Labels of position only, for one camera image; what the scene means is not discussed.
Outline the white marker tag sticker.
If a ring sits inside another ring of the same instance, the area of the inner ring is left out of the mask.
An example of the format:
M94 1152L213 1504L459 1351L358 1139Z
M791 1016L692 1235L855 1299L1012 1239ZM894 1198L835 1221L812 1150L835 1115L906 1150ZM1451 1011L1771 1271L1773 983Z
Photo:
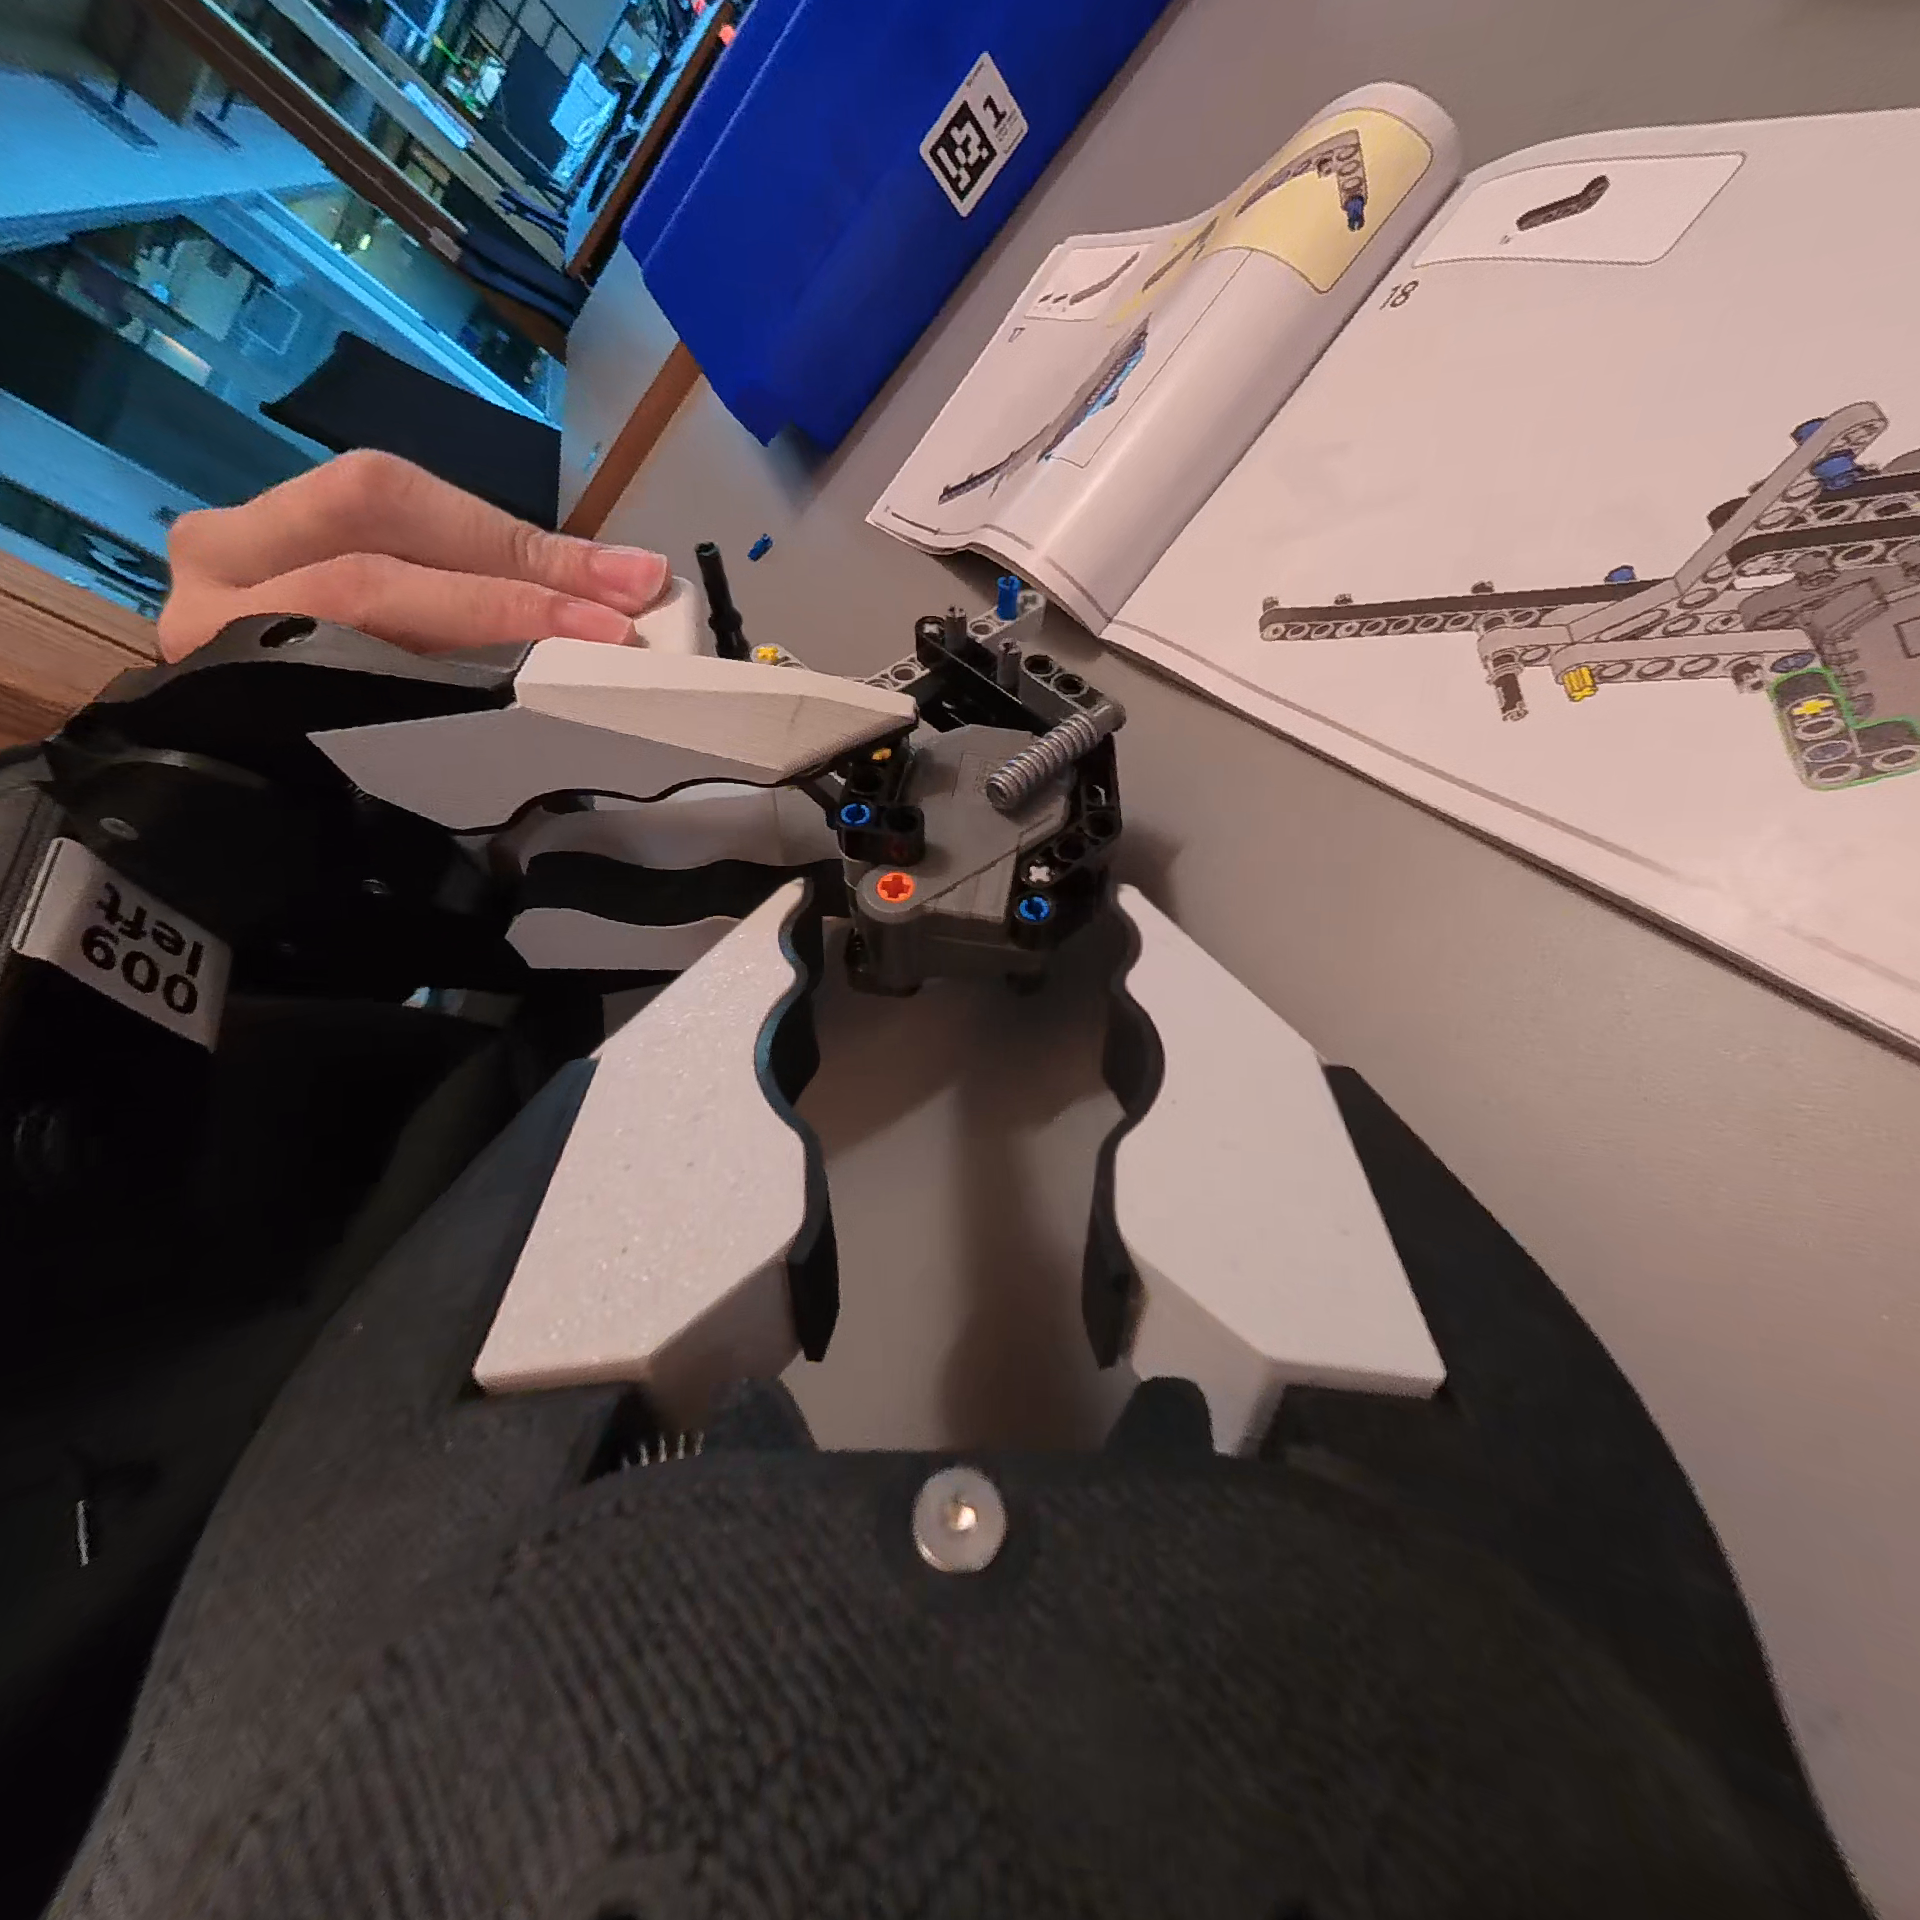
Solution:
M1026 137L1026 113L982 52L923 135L918 153L951 209L966 220Z

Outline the open instruction booklet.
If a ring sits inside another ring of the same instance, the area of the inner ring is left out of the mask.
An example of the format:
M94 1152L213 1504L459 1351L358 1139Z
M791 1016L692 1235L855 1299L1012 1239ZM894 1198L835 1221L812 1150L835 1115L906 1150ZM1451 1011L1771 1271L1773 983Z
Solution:
M1916 1045L1917 120L1471 174L1358 87L1058 245L868 524Z

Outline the wooden board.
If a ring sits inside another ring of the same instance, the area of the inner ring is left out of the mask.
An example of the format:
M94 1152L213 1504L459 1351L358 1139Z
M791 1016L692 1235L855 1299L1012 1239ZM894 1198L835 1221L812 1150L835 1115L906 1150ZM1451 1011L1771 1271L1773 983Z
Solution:
M2 555L5 745L57 732L110 680L158 657L158 631L145 614Z

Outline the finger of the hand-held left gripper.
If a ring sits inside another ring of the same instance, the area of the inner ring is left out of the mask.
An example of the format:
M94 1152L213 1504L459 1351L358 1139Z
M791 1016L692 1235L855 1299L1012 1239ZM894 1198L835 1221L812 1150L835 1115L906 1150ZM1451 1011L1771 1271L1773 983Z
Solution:
M793 784L918 721L894 687L791 662L540 640L502 705L318 729L355 787L450 831L553 795L655 799L685 784Z
M673 977L791 879L845 915L843 860L798 789L690 784L661 799L531 804L489 848L508 943L535 977Z

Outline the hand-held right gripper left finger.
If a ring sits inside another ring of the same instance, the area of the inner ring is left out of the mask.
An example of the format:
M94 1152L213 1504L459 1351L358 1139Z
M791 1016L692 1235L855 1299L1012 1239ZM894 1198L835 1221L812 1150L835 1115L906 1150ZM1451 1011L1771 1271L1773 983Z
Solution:
M830 1217L775 1038L805 1001L806 907L785 883L594 1052L471 1369L489 1395L708 1400L799 1355L796 1276Z

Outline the blue plastic bin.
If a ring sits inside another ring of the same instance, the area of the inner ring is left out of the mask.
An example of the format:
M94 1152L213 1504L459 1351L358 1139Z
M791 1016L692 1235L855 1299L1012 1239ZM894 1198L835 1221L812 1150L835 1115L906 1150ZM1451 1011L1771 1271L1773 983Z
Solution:
M1163 3L761 3L622 229L756 443L835 447ZM990 52L1029 127L963 220L922 140Z

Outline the person's left hand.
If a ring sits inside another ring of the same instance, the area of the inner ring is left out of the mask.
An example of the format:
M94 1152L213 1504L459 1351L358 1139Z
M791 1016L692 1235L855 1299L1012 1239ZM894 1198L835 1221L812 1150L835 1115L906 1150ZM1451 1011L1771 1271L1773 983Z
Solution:
M161 656L239 617L310 617L415 653L622 644L669 587L647 548L556 535L381 451L350 451L167 537Z

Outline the grey black toy brick model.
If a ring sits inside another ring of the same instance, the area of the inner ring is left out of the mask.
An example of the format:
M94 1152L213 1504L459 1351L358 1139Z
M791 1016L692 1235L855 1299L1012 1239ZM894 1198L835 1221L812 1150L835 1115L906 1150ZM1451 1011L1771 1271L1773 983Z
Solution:
M998 976L1030 992L1102 910L1125 712L1042 647L1047 609L1006 574L993 613L923 614L910 656L870 676L917 724L799 782L843 860L853 987Z

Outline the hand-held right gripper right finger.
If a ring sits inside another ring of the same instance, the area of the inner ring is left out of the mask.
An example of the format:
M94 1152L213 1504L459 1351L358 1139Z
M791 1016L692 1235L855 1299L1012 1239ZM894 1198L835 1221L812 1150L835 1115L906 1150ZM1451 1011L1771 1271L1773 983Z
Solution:
M1189 1383L1222 1456L1259 1452L1292 1388L1426 1400L1447 1364L1321 1056L1133 885L1110 911L1095 1363Z

